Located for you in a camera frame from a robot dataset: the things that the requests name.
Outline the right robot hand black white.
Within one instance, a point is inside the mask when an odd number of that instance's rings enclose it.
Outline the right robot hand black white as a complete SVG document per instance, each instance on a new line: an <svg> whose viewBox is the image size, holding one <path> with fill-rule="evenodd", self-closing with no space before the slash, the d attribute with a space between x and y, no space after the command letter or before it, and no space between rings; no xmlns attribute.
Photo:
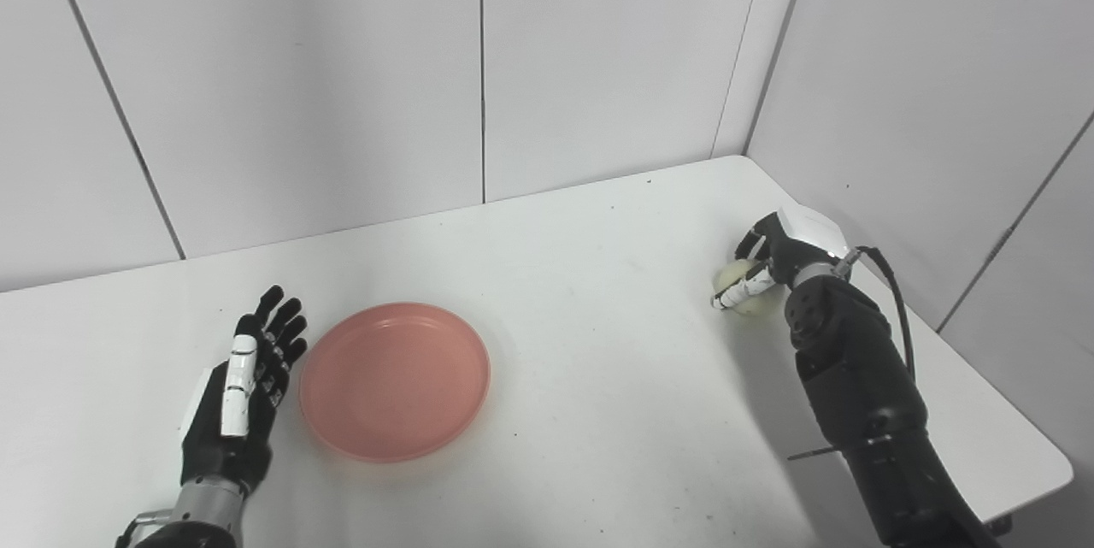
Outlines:
<svg viewBox="0 0 1094 548"><path fill-rule="evenodd" d="M754 315L773 302L779 287L794 288L817 276L850 280L859 252L850 248L831 218L804 205L763 215L734 250L735 260L715 276L710 303Z"/></svg>

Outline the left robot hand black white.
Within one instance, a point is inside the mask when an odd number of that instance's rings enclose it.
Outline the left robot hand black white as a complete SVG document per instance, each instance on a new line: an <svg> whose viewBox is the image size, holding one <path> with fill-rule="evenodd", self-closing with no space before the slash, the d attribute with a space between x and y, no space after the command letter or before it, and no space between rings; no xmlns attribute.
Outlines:
<svg viewBox="0 0 1094 548"><path fill-rule="evenodd" d="M181 483L207 477L251 495L271 465L269 440L291 370L305 354L309 322L298 298L271 285L242 315L224 362L211 369L181 442Z"/></svg>

